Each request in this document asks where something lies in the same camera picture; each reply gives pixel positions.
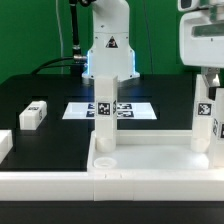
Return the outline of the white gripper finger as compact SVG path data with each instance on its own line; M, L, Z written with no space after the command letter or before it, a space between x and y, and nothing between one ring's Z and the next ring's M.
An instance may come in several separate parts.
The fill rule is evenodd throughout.
M206 86L206 95L209 99L216 97L216 90L220 87L220 69L215 67L202 67L201 74Z

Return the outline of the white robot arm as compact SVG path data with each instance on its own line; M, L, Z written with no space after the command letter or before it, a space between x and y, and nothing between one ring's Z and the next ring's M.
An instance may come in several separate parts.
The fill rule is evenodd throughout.
M93 45L83 77L116 75L123 82L139 76L129 44L130 8L126 0L79 0L93 8ZM224 68L224 0L177 0L182 62L205 70Z

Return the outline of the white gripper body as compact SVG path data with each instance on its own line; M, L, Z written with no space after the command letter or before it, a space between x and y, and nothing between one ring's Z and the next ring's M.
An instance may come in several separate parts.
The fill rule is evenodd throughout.
M224 21L212 22L208 10L184 14L179 46L185 65L224 68Z

